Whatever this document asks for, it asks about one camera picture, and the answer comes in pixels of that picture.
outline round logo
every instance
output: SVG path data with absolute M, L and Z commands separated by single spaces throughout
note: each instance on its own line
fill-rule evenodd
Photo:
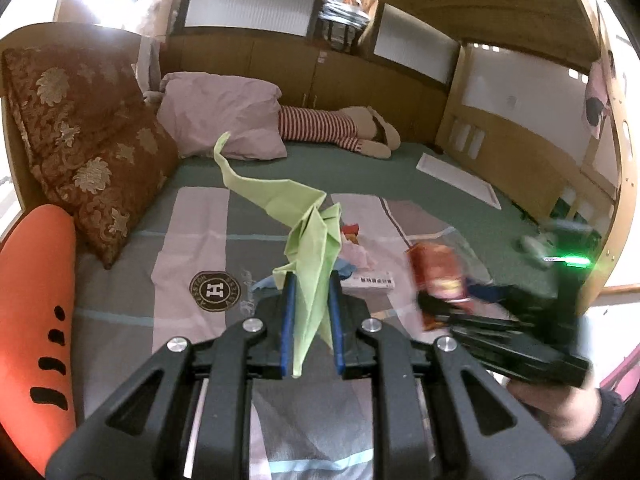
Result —
M 223 312 L 240 298 L 238 280 L 221 271 L 199 272 L 191 280 L 189 289 L 198 306 L 208 312 Z

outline metal screw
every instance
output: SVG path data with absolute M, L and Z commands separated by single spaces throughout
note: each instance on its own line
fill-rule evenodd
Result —
M 379 319 L 369 317 L 369 319 L 365 319 L 362 322 L 361 327 L 365 332 L 380 332 L 382 330 L 382 323 L 380 323 Z
M 247 332 L 260 332 L 263 326 L 264 323 L 257 317 L 250 317 L 242 322 L 242 328 Z
M 189 342 L 183 337 L 174 337 L 169 339 L 169 342 L 166 344 L 166 347 L 171 352 L 184 352 L 184 350 L 189 346 Z
M 453 352 L 456 348 L 458 348 L 458 343 L 456 343 L 456 340 L 452 337 L 449 337 L 448 335 L 438 338 L 436 345 L 443 352 Z

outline gray and pink blanket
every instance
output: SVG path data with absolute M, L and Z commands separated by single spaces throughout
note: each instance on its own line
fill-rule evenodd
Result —
M 273 294 L 251 293 L 249 287 L 286 263 L 288 229 L 222 187 L 214 167 L 207 173 L 196 168 L 204 187 L 183 186 L 194 181 L 184 176 L 188 164 L 159 196 L 111 270 L 90 254 L 79 256 L 72 342 L 79 422 L 172 336 L 192 342 L 219 336 L 251 316 L 261 297 Z M 447 244 L 469 277 L 490 280 L 458 231 L 414 202 L 338 193 L 329 195 L 325 206 L 335 202 L 342 205 L 345 224 L 360 225 L 358 240 L 377 268 L 391 272 L 396 283 L 389 294 L 361 297 L 373 314 L 405 334 L 422 340 L 436 336 L 421 330 L 404 255 L 411 243 Z M 209 312 L 198 306 L 190 285 L 203 271 L 223 271 L 238 282 L 239 297 L 230 309 Z M 253 393 L 253 479 L 370 478 L 369 381 L 342 381 L 319 338 L 301 378 L 255 381 Z

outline striped stuffed toy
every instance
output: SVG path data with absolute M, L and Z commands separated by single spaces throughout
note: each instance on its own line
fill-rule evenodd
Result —
M 282 140 L 328 142 L 375 158 L 389 158 L 400 146 L 396 129 L 373 108 L 363 106 L 337 112 L 282 106 L 278 129 Z

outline green led light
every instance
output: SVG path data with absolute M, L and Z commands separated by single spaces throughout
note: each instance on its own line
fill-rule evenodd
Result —
M 591 260 L 584 256 L 562 256 L 558 258 L 559 262 L 564 262 L 570 267 L 589 267 Z

